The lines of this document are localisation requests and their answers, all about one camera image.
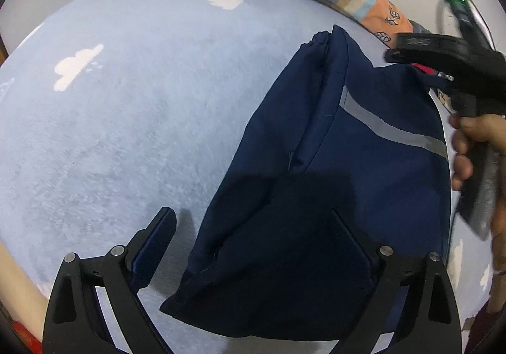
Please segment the navy blue work jacket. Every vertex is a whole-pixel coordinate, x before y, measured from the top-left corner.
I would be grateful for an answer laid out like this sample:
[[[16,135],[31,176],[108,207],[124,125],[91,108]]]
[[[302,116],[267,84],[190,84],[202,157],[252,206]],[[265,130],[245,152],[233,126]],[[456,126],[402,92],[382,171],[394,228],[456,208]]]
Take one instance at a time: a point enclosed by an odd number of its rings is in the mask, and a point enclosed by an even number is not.
[[[161,311],[232,338],[337,340],[376,288],[379,247],[447,256],[432,82],[373,66],[340,27],[303,44],[251,117]]]

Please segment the red sleeve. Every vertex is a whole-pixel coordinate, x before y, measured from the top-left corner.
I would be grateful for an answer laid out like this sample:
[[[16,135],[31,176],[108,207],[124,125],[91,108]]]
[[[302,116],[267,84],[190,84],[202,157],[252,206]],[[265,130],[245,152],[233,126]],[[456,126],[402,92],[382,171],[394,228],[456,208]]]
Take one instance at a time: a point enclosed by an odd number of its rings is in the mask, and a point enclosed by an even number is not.
[[[499,317],[499,313],[489,313],[487,308],[488,303],[481,308],[474,318],[464,350],[465,354],[471,353],[478,346]]]

